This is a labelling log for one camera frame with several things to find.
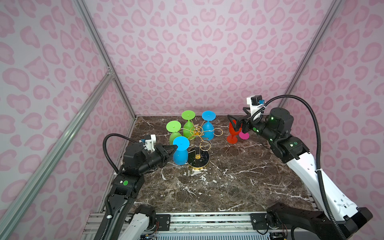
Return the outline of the magenta wine glass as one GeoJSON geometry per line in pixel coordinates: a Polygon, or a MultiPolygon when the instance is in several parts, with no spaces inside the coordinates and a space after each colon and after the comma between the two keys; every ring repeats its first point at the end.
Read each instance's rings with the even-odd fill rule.
{"type": "Polygon", "coordinates": [[[243,140],[248,140],[250,138],[249,133],[243,133],[243,131],[239,131],[239,137],[243,140]]]}

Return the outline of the red wine glass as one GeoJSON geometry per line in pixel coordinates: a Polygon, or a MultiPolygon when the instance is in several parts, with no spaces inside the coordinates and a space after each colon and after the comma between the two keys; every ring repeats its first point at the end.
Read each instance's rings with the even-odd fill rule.
{"type": "Polygon", "coordinates": [[[229,132],[230,135],[227,137],[227,142],[230,144],[236,144],[238,142],[238,135],[242,131],[242,128],[239,128],[237,131],[235,130],[233,124],[229,123],[229,132]]]}

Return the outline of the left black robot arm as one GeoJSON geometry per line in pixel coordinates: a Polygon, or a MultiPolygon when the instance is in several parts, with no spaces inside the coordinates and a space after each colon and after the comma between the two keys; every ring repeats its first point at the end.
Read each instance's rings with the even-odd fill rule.
{"type": "Polygon", "coordinates": [[[164,167],[177,148],[176,145],[156,144],[155,150],[149,152],[141,142],[126,147],[123,165],[105,198],[106,213],[96,233],[96,240],[118,239],[129,210],[145,183],[145,174],[164,167]]]}

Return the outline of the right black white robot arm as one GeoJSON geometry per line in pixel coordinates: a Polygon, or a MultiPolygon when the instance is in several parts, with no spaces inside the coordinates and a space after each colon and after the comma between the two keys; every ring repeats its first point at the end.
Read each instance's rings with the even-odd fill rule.
{"type": "Polygon", "coordinates": [[[274,155],[294,171],[317,201],[318,211],[305,211],[276,203],[267,210],[270,227],[290,225],[314,233],[321,240],[347,240],[372,218],[366,207],[358,207],[318,167],[302,140],[291,134],[294,117],[283,108],[273,108],[263,120],[228,116],[235,131],[253,131],[270,144],[274,155]]]}

